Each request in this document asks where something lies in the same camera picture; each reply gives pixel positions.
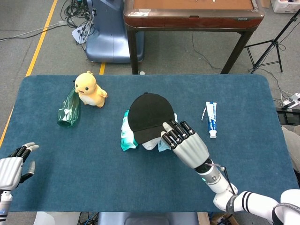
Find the cap brim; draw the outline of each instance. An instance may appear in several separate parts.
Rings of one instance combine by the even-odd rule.
[[[134,131],[134,137],[138,144],[146,143],[154,138],[160,137],[160,133],[165,131],[164,127],[152,127],[145,130]]]

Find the yellow floor line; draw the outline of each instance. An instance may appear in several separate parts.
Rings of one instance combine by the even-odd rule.
[[[47,20],[46,20],[45,26],[44,26],[45,28],[43,29],[43,31],[48,29],[48,28],[46,28],[46,27],[48,27],[49,24],[50,24],[50,21],[51,21],[51,18],[52,18],[52,15],[53,15],[53,12],[54,12],[56,3],[57,3],[57,0],[54,0],[54,1],[53,1],[53,4],[52,4],[52,7],[51,7],[51,9],[50,9],[48,18],[47,18]],[[32,73],[34,64],[36,63],[36,60],[37,60],[37,57],[38,57],[38,54],[39,54],[39,50],[41,50],[41,47],[42,47],[44,38],[45,38],[45,36],[46,36],[46,33],[47,33],[47,31],[43,32],[42,35],[41,35],[41,38],[39,39],[39,42],[38,42],[38,44],[37,44],[36,51],[35,51],[34,54],[33,54],[33,57],[32,57],[32,60],[31,60],[30,65],[29,65],[29,68],[28,68],[28,70],[27,70],[26,76],[30,76],[31,73]]]
[[[53,12],[54,12],[54,9],[55,9],[55,6],[56,6],[57,1],[58,1],[58,0],[54,0],[54,1],[53,1],[53,4],[52,4],[52,6],[51,6],[51,9],[50,9],[50,12],[49,12],[49,15],[48,15],[48,18],[47,18],[46,23],[45,23],[45,26],[44,26],[45,28],[43,29],[43,31],[44,31],[44,30],[47,30],[46,27],[48,27],[49,24],[50,24],[50,21],[51,21],[51,18],[52,18],[52,15],[53,15]],[[29,68],[28,68],[28,70],[27,70],[26,76],[30,76],[31,73],[32,73],[34,64],[36,63],[36,60],[37,60],[37,57],[38,57],[38,54],[39,54],[39,50],[40,50],[41,47],[42,47],[42,44],[43,44],[44,38],[45,38],[45,36],[46,36],[46,33],[47,33],[47,31],[43,32],[42,35],[41,35],[41,38],[39,39],[39,42],[38,42],[38,44],[37,44],[37,48],[36,48],[36,50],[35,50],[35,52],[34,52],[34,54],[33,54],[33,57],[32,57],[32,59],[31,59],[31,63],[30,63]],[[7,130],[7,128],[8,128],[8,125],[9,125],[10,118],[11,118],[11,115],[12,115],[12,113],[13,113],[13,110],[14,110],[14,108],[12,108],[12,110],[11,110],[11,112],[10,112],[9,118],[8,118],[8,120],[7,120],[7,122],[6,122],[6,125],[5,125],[5,127],[4,127],[3,133],[2,133],[2,135],[1,135],[1,139],[0,139],[0,148],[1,148],[1,145],[2,145],[2,143],[3,143],[3,139],[4,139],[4,136],[5,136],[5,134],[6,134],[6,130]]]
[[[105,62],[101,63],[99,75],[103,75],[105,71]]]

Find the robotic hand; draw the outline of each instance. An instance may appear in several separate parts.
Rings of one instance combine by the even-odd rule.
[[[22,175],[22,169],[29,154],[38,148],[38,145],[30,142],[16,149],[7,158],[0,159],[0,225],[5,224],[13,200],[11,191],[34,174],[34,161],[30,163],[26,174]]]
[[[281,195],[281,202],[244,191],[238,195],[237,188],[224,178],[218,167],[225,172],[226,168],[214,164],[210,159],[205,143],[199,135],[185,122],[180,125],[171,120],[172,126],[163,123],[165,131],[161,132],[162,140],[189,167],[196,170],[202,180],[216,193],[215,206],[228,213],[246,211],[269,221],[274,225],[294,225],[300,221],[300,190],[287,190]]]

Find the table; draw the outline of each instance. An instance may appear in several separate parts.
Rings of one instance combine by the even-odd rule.
[[[221,71],[228,74],[263,17],[259,0],[125,0],[124,21],[132,73],[139,72],[136,32],[173,30],[241,34]]]
[[[12,193],[12,211],[218,211],[212,201],[215,194],[172,151],[142,146],[121,150],[124,112],[146,91],[169,100],[178,120],[195,129],[240,192],[279,201],[283,191],[298,187],[262,76],[97,76],[109,96],[104,107],[81,104],[77,125],[60,127],[58,109],[74,79],[30,76],[20,86],[0,158],[23,143],[34,141],[40,149],[26,161],[24,172],[31,160],[36,172]],[[209,138],[208,123],[200,121],[205,101],[217,102],[216,139]]]

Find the white box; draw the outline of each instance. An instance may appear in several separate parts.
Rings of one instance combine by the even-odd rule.
[[[271,0],[274,13],[296,13],[300,8],[300,1],[282,2],[280,0]]]

